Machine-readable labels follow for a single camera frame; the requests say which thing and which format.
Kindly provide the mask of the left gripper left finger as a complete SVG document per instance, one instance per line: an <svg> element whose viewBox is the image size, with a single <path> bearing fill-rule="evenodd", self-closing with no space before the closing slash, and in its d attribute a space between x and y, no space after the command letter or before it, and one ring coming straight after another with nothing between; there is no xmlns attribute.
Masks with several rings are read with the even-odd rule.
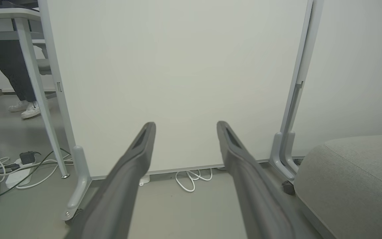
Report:
<svg viewBox="0 0 382 239"><path fill-rule="evenodd" d="M139 182L148 172L156 124L144 124L112 168L82 213L74 219L67 239L126 239Z"/></svg>

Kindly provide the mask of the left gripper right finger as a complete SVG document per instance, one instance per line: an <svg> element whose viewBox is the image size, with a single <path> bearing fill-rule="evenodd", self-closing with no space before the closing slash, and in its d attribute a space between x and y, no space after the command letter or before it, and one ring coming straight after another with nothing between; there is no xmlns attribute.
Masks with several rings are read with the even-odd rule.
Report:
<svg viewBox="0 0 382 239"><path fill-rule="evenodd" d="M314 238L225 121L218 121L217 136L224 166L234 181L247 237Z"/></svg>

